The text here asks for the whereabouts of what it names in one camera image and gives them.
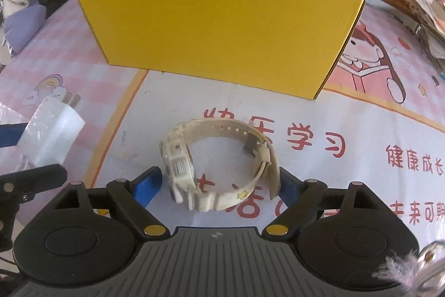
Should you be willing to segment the stack of papers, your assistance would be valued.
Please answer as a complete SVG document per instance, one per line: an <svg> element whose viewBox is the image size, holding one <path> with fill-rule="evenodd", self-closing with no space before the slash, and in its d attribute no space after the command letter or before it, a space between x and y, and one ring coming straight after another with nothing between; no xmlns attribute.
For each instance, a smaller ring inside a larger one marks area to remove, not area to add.
<svg viewBox="0 0 445 297"><path fill-rule="evenodd" d="M416 33L437 73L444 79L444 6L436 0L404 0L419 24Z"/></svg>

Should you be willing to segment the pink cartoon table mat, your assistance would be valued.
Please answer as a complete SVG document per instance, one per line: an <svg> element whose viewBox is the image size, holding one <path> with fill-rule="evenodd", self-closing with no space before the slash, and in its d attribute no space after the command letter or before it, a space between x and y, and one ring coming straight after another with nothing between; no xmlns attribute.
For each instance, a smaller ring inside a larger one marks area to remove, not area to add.
<svg viewBox="0 0 445 297"><path fill-rule="evenodd" d="M47 96L71 102L85 127L64 163L69 179L103 186L161 165L159 144L176 124L235 118L266 134L280 165L300 179L332 188L364 182L426 245L444 220L444 82L393 16L367 7L361 21L404 85L402 104L361 95L338 79L310 101L110 66L70 0L1 72L1 121L29 120Z"/></svg>

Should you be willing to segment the large white power adapter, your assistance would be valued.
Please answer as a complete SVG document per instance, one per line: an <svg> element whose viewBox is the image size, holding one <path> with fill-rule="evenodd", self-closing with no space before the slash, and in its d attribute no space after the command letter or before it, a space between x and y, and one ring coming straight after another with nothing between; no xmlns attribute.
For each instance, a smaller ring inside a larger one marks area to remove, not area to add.
<svg viewBox="0 0 445 297"><path fill-rule="evenodd" d="M85 121L74 108L54 97L45 97L28 122L17 148L17 171L63 164Z"/></svg>

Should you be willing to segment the white wrist watch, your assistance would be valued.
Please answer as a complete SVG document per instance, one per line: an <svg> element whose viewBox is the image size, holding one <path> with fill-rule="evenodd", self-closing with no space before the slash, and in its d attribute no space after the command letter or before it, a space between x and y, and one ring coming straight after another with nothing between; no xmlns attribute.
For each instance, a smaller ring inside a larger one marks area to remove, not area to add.
<svg viewBox="0 0 445 297"><path fill-rule="evenodd" d="M181 123L167 132L159 148L171 197L189 210L235 207L262 184L272 200L280 191L272 144L245 122L202 118Z"/></svg>

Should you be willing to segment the yellow cardboard box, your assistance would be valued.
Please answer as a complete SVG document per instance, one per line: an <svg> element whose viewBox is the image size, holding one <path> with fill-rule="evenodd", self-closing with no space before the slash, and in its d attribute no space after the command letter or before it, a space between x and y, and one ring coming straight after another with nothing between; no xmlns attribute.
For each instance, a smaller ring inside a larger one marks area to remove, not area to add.
<svg viewBox="0 0 445 297"><path fill-rule="evenodd" d="M79 0L108 63L315 99L364 0Z"/></svg>

